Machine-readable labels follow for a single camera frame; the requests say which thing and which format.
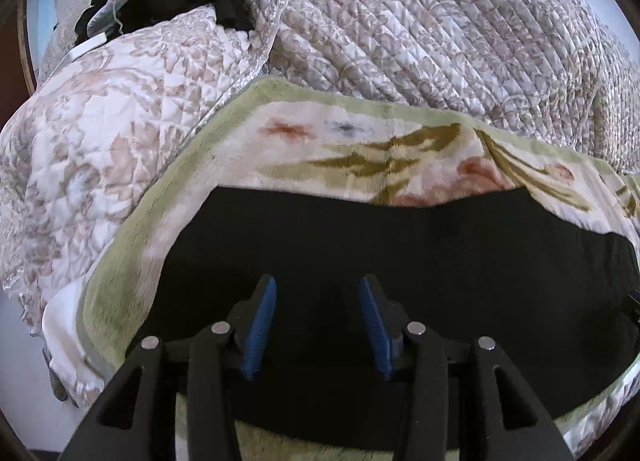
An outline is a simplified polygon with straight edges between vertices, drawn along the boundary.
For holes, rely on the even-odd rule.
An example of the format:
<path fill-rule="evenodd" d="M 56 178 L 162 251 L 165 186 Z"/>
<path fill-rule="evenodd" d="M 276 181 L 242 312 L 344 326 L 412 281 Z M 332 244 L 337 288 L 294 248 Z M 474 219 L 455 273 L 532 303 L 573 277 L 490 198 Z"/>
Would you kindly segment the black pants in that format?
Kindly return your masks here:
<path fill-rule="evenodd" d="M 396 444 L 407 390 L 375 366 L 357 299 L 368 273 L 441 337 L 495 339 L 554 417 L 639 351 L 620 308 L 639 285 L 632 244 L 561 220 L 522 188 L 430 208 L 217 188 L 171 247 L 137 336 L 193 337 L 267 273 L 272 326 L 255 379 L 233 389 L 234 413 L 303 441 Z"/>

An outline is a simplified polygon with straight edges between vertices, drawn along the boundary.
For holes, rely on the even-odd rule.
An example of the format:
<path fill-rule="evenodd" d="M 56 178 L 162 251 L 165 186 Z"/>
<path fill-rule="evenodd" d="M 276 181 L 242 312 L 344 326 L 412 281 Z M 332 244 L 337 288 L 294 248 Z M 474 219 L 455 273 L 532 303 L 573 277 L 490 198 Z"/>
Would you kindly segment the floral fleece blanket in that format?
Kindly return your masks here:
<path fill-rule="evenodd" d="M 104 251 L 76 316 L 102 377 L 158 304 L 170 247 L 218 186 L 431 207 L 525 188 L 551 213 L 639 239 L 639 175 L 465 114 L 368 102 L 260 79 L 222 108 L 145 192 Z"/>

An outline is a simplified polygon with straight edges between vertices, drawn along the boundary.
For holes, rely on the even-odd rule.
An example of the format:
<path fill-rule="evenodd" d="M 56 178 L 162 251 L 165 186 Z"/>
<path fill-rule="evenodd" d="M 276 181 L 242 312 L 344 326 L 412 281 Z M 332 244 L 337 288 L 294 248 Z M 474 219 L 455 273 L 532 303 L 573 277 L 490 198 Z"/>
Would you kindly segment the beige quilted bedspread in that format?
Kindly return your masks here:
<path fill-rule="evenodd" d="M 145 192 L 260 79 L 465 114 L 639 172 L 639 67 L 583 0 L 246 0 L 201 6 L 63 64 L 1 134 L 1 278 L 70 398 L 106 377 L 76 316 Z"/>

